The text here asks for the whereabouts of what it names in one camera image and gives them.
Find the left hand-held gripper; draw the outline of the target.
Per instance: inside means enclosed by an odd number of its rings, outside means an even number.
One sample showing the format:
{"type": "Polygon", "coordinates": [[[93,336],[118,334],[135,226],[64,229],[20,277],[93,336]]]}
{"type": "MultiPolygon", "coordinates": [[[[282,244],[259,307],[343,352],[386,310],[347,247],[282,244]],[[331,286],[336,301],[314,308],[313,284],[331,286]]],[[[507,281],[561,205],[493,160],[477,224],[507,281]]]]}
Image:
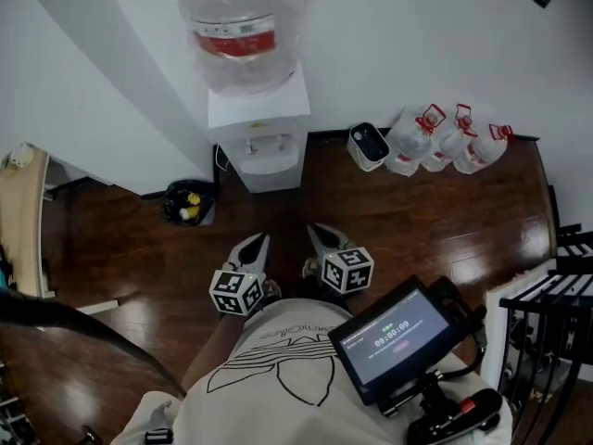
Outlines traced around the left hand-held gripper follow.
{"type": "Polygon", "coordinates": [[[218,312],[249,316],[262,303],[270,242],[271,237],[263,233],[248,237],[231,250],[227,261],[215,271],[209,294],[218,312]]]}

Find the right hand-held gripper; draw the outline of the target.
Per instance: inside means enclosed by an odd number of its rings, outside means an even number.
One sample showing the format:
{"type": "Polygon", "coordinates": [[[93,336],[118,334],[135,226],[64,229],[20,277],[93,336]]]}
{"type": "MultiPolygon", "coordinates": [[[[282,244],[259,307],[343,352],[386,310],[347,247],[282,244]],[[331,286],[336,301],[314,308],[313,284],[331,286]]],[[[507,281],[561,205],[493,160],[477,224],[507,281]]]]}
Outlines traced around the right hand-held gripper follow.
{"type": "Polygon", "coordinates": [[[348,248],[324,254],[324,245],[347,245],[344,233],[322,223],[307,226],[318,259],[322,257],[321,280],[331,289],[347,295],[366,289],[372,282],[374,260],[365,248],[348,248]]]}

